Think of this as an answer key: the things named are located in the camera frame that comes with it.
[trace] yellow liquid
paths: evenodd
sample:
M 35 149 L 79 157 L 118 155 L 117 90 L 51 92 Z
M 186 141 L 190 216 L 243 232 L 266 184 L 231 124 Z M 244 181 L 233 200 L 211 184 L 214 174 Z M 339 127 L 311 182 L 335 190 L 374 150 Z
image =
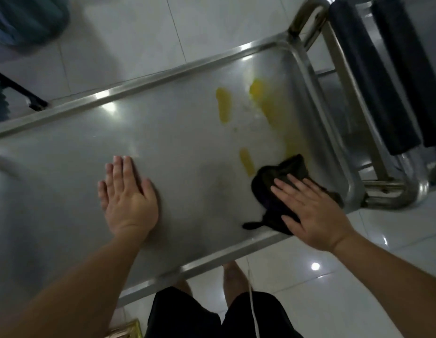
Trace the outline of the yellow liquid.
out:
M 232 96 L 225 88 L 216 90 L 216 100 L 218 101 L 219 119 L 222 124 L 231 120 Z
M 249 94 L 265 115 L 271 128 L 284 142 L 285 158 L 288 159 L 301 153 L 307 162 L 309 159 L 307 147 L 297 124 L 288 120 L 286 106 L 282 103 L 281 95 L 271 92 L 265 83 L 258 78 L 254 79 L 249 87 Z
M 251 154 L 247 148 L 240 149 L 240 160 L 249 177 L 255 175 L 254 162 L 252 162 Z

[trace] left hand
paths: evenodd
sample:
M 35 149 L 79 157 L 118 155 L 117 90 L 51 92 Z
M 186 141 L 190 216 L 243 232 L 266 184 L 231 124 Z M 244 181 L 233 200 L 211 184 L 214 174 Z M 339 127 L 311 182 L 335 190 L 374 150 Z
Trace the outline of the left hand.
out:
M 113 164 L 106 164 L 105 180 L 98 183 L 98 196 L 110 231 L 118 236 L 132 232 L 143 241 L 159 219 L 157 197 L 149 179 L 137 187 L 129 156 L 114 156 Z

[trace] metal leg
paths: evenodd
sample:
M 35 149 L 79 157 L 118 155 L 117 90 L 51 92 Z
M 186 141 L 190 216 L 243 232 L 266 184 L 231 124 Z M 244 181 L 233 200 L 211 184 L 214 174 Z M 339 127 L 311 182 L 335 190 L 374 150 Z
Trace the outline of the metal leg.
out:
M 10 87 L 13 90 L 18 91 L 21 95 L 27 97 L 29 107 L 35 111 L 44 110 L 49 105 L 48 102 L 31 93 L 29 90 L 24 89 L 22 86 L 4 76 L 2 73 L 0 73 L 0 85 L 3 89 Z

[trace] white wire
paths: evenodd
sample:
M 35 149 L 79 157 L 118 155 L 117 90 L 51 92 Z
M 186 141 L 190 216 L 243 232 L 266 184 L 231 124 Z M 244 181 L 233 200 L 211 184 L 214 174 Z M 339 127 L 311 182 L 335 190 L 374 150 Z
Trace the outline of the white wire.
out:
M 249 284 L 249 301 L 251 302 L 251 312 L 254 318 L 255 337 L 260 338 L 260 332 L 258 331 L 258 322 L 254 312 L 254 301 L 252 300 L 252 287 L 251 287 L 251 270 L 248 270 L 248 284 Z

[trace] teal fabric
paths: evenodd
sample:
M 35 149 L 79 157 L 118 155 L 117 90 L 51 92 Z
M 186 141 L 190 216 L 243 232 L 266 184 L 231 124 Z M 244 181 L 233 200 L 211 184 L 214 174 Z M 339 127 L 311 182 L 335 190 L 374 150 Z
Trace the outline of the teal fabric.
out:
M 0 0 L 0 43 L 40 45 L 69 23 L 68 0 Z

